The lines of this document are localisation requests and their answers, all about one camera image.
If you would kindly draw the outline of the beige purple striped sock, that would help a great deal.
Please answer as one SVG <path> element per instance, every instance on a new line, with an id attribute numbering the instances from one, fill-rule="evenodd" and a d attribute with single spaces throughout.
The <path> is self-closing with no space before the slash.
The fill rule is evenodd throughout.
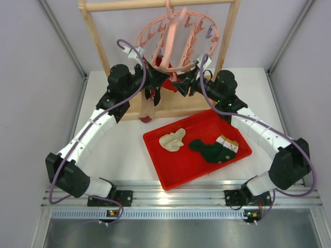
<path id="1" fill-rule="evenodd" d="M 146 98 L 145 93 L 141 92 L 141 107 L 139 119 L 143 123 L 149 123 L 155 116 L 155 106 L 152 98 Z"/>

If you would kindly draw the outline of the cream yellow sock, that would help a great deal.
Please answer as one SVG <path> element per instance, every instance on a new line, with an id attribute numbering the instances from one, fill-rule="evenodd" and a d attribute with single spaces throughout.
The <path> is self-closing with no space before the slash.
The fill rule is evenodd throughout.
<path id="1" fill-rule="evenodd" d="M 183 128 L 178 129 L 176 132 L 171 132 L 170 134 L 166 134 L 159 139 L 160 146 L 169 151 L 169 152 L 177 152 L 181 147 L 184 146 L 182 142 L 184 136 L 186 135 L 186 130 Z"/>

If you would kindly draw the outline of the red sock on hanger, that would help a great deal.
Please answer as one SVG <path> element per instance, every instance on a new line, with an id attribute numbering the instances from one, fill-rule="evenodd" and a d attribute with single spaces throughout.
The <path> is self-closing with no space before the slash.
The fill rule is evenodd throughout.
<path id="1" fill-rule="evenodd" d="M 155 65 L 159 66 L 162 62 L 163 56 L 162 55 L 158 55 L 155 61 Z M 167 79 L 163 84 L 162 84 L 162 88 L 165 88 L 167 90 L 171 90 L 173 92 L 177 92 L 178 90 L 172 85 L 172 82 L 177 80 L 177 72 L 170 72 L 169 73 L 170 78 Z"/>

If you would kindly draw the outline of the white patterned sock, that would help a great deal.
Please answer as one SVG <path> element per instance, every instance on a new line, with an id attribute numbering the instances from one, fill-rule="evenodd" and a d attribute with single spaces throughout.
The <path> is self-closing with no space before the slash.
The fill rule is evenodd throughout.
<path id="1" fill-rule="evenodd" d="M 237 141 L 232 141 L 226 138 L 224 135 L 219 136 L 216 142 L 220 143 L 223 147 L 237 153 L 239 148 L 239 143 Z"/>

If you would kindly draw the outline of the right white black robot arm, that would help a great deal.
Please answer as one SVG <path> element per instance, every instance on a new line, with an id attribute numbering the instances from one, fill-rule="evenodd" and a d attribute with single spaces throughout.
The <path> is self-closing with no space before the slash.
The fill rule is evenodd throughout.
<path id="1" fill-rule="evenodd" d="M 294 140 L 272 128 L 236 95 L 237 81 L 231 71 L 221 70 L 215 80 L 206 79 L 202 71 L 194 69 L 179 75 L 172 85 L 183 96 L 201 93 L 221 119 L 239 129 L 258 144 L 272 160 L 270 169 L 246 181 L 239 190 L 240 205 L 253 205 L 260 195 L 276 190 L 286 195 L 286 190 L 308 174 L 316 176 L 310 160 L 309 145 L 300 138 Z"/>

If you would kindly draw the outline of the aluminium mounting rail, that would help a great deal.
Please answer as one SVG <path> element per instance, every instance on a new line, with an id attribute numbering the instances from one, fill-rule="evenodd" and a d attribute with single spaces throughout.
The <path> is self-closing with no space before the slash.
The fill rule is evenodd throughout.
<path id="1" fill-rule="evenodd" d="M 178 189 L 164 191 L 156 181 L 120 181 L 116 204 L 98 201 L 92 197 L 70 197 L 51 205 L 49 191 L 45 191 L 41 203 L 41 218 L 114 220 L 188 220 L 227 219 L 255 222 L 265 214 L 290 210 L 291 216 L 307 212 L 316 222 L 325 217 L 325 211 L 317 191 L 305 197 L 287 197 L 279 192 L 266 193 L 252 203 L 239 202 L 235 190 L 239 181 L 199 181 Z"/>

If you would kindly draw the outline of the pink round clip hanger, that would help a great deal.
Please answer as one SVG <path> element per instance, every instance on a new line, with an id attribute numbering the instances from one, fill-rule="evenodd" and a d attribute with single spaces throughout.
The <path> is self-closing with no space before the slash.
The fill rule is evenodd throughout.
<path id="1" fill-rule="evenodd" d="M 176 81 L 181 72 L 188 72 L 198 60 L 196 43 L 207 43 L 200 50 L 210 57 L 218 45 L 220 31 L 207 15 L 190 11 L 187 7 L 175 11 L 165 1 L 166 14 L 147 24 L 136 39 L 136 45 L 152 50 L 149 63 Z"/>

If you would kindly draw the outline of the wooden hanger rack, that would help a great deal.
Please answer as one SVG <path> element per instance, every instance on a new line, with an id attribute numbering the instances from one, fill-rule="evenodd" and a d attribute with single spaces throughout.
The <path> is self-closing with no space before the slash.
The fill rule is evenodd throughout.
<path id="1" fill-rule="evenodd" d="M 182 8 L 192 5 L 212 5 L 224 3 L 224 1 L 170 1 L 170 6 L 174 7 L 175 11 L 180 11 Z M 219 49 L 219 53 L 217 57 L 215 72 L 219 72 L 223 67 L 240 6 L 240 1 L 227 1 L 227 4 L 229 4 L 230 7 L 224 31 L 222 33 L 220 32 L 219 42 L 216 47 L 216 49 Z M 165 1 L 123 1 L 100 3 L 89 3 L 87 1 L 78 2 L 78 8 L 81 12 L 82 18 L 85 21 L 88 32 L 90 33 L 90 36 L 94 42 L 95 48 L 99 54 L 99 58 L 106 76 L 109 76 L 111 66 L 102 45 L 96 24 L 93 20 L 92 13 L 119 10 L 153 9 L 160 7 L 166 7 Z M 178 93 L 167 90 L 165 88 L 162 88 L 160 93 L 161 102 L 155 107 L 154 118 L 187 116 L 207 109 L 207 104 L 204 103 L 202 97 L 194 97 L 192 100 L 186 100 L 179 96 Z M 141 93 L 133 98 L 133 102 L 135 107 L 133 110 L 125 114 L 125 120 L 139 119 Z"/>

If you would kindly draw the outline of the red plastic tray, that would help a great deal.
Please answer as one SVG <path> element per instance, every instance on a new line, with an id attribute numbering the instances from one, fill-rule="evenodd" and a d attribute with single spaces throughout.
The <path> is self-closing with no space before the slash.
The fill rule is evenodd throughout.
<path id="1" fill-rule="evenodd" d="M 163 136 L 184 134 L 177 151 L 160 144 Z M 235 163 L 252 154 L 240 132 L 207 110 L 143 135 L 162 188 L 166 191 Z"/>

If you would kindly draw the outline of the black white striped sock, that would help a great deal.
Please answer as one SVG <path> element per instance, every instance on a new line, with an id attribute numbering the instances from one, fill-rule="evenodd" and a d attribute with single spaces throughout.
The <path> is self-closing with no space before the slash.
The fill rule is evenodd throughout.
<path id="1" fill-rule="evenodd" d="M 146 100 L 153 98 L 153 95 L 152 95 L 151 91 L 147 88 L 144 89 L 144 95 L 145 95 Z"/>

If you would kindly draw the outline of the dark green sock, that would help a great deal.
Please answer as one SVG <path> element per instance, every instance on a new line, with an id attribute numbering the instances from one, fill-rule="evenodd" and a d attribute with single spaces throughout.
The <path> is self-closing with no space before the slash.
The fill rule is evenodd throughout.
<path id="1" fill-rule="evenodd" d="M 193 140 L 189 148 L 199 152 L 208 163 L 225 163 L 236 158 L 236 153 L 223 147 L 220 143 L 205 144 L 200 139 Z"/>

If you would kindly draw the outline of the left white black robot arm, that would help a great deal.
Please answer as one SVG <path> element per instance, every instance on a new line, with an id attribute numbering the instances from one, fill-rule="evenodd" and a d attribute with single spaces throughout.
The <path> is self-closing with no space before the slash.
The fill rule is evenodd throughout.
<path id="1" fill-rule="evenodd" d="M 112 205 L 117 199 L 115 185 L 101 178 L 88 176 L 83 165 L 97 143 L 125 115 L 130 107 L 129 100 L 140 91 L 155 92 L 160 100 L 162 84 L 169 74 L 154 69 L 148 62 L 136 64 L 134 73 L 124 64 L 110 69 L 106 93 L 79 133 L 58 153 L 46 157 L 46 168 L 52 187 L 58 187 L 70 196 L 98 196 L 105 205 Z"/>

